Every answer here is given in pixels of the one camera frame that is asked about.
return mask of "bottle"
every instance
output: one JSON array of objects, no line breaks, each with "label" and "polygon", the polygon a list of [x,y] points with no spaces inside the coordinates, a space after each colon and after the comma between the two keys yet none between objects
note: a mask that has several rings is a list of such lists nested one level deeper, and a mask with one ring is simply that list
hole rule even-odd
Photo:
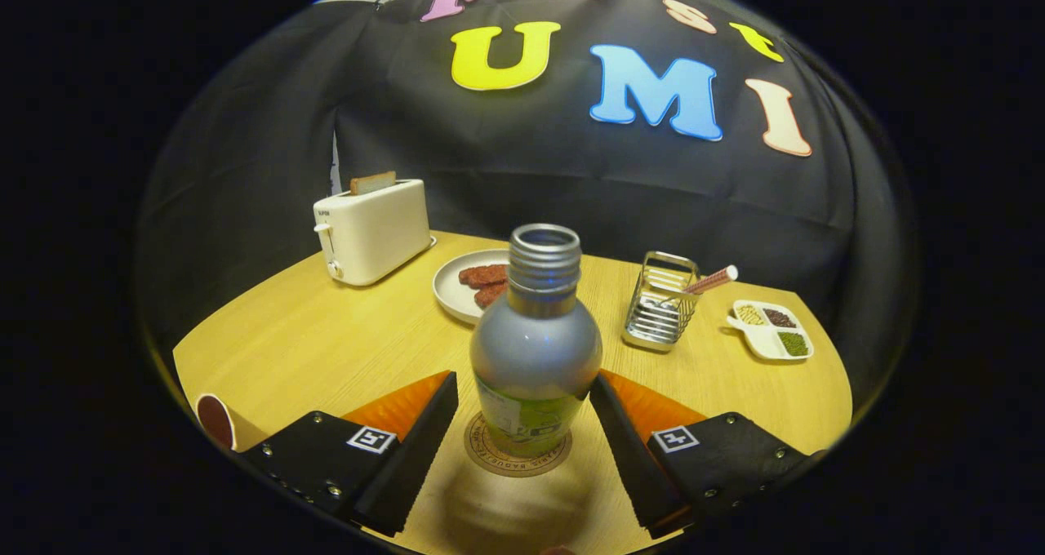
[{"label": "bottle", "polygon": [[602,337],[577,299],[577,233],[525,225],[508,251],[508,290],[472,333],[471,366],[493,444],[536,457],[570,430],[599,373]]}]

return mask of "sausage patty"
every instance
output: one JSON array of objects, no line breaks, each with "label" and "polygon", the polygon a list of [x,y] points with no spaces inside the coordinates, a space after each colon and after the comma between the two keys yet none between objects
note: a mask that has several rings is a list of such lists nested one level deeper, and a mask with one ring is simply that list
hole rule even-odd
[{"label": "sausage patty", "polygon": [[500,298],[507,290],[507,281],[488,285],[475,293],[475,304],[479,304],[479,307],[485,310],[486,306],[493,304],[493,301]]},{"label": "sausage patty", "polygon": [[495,283],[502,283],[508,280],[508,265],[497,264],[497,265],[481,265],[478,268],[468,268],[467,270],[462,270],[458,274],[458,280],[461,283],[468,284],[469,287],[481,288]]}]

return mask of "table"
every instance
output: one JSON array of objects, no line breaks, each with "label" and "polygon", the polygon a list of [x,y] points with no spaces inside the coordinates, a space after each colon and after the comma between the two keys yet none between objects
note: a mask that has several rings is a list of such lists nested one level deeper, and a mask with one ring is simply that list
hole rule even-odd
[{"label": "table", "polygon": [[[205,392],[224,399],[259,430],[258,438],[239,439],[249,447],[308,411],[345,414],[451,369],[460,406],[450,429],[403,532],[377,536],[423,553],[536,555],[564,544],[581,555],[611,555],[652,545],[590,402],[573,425],[571,455],[548,473],[504,478],[469,459],[464,429],[480,410],[468,357],[473,327],[442,310],[432,279],[459,255],[507,249],[507,242],[433,234],[435,247],[372,286],[329,279],[319,253],[216,310],[173,350],[190,403]],[[621,339],[640,268],[588,255],[581,260],[578,298],[602,330],[602,367],[707,416],[740,412],[807,455],[845,432],[853,410],[845,370],[798,295],[743,282],[717,287],[700,299],[675,348],[661,354]],[[813,357],[785,365],[754,357],[725,322],[739,298],[790,308],[813,342]]]}]

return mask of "plate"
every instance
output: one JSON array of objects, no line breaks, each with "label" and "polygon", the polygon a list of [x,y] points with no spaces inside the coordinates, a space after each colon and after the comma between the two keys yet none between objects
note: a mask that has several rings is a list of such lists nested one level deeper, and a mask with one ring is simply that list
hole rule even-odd
[{"label": "plate", "polygon": [[507,249],[477,251],[444,263],[432,279],[432,291],[435,292],[439,305],[456,319],[468,324],[479,324],[479,319],[483,318],[483,309],[475,304],[475,293],[479,291],[461,283],[458,274],[468,268],[497,263],[508,264]]},{"label": "plate", "polygon": [[[762,321],[762,324],[750,324],[741,320],[742,314],[740,313],[740,308],[743,306],[753,306],[756,315]],[[726,317],[725,320],[734,328],[743,331],[744,341],[751,349],[751,352],[763,360],[793,362],[806,360],[813,355],[813,342],[810,341],[809,333],[802,328],[798,318],[788,308],[768,302],[737,300],[733,303],[733,313],[736,315],[736,318]],[[794,326],[776,326],[770,320],[772,318],[787,319]],[[797,337],[802,339],[806,344],[807,352],[802,355],[792,355],[787,351],[787,347],[784,346],[782,336],[785,338]]]}]

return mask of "green bottle label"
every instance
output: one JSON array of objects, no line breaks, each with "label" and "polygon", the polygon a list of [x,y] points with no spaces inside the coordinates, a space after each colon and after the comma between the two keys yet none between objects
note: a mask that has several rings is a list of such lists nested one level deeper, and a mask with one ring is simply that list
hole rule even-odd
[{"label": "green bottle label", "polygon": [[536,456],[562,440],[582,401],[575,396],[545,400],[512,398],[475,375],[483,416],[494,444],[509,454]]}]

